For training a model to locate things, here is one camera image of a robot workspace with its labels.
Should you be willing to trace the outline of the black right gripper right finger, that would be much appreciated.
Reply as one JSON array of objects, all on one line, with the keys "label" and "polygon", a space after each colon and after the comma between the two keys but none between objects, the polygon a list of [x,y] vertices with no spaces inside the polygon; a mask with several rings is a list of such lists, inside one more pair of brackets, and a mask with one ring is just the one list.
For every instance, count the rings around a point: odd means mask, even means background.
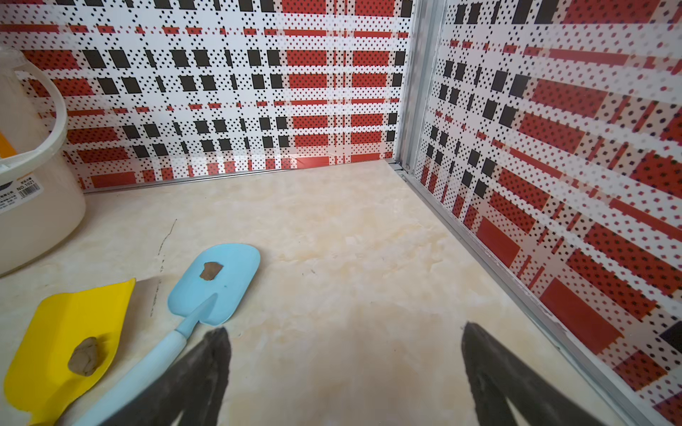
[{"label": "black right gripper right finger", "polygon": [[461,349],[480,425],[600,425],[480,325],[464,327]]}]

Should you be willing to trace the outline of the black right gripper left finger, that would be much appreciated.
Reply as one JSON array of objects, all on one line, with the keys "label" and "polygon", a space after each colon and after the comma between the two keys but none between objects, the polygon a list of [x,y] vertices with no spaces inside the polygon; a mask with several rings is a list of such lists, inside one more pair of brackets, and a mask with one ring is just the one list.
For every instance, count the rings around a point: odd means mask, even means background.
[{"label": "black right gripper left finger", "polygon": [[232,346],[225,328],[207,332],[105,425],[216,425],[228,386]]}]

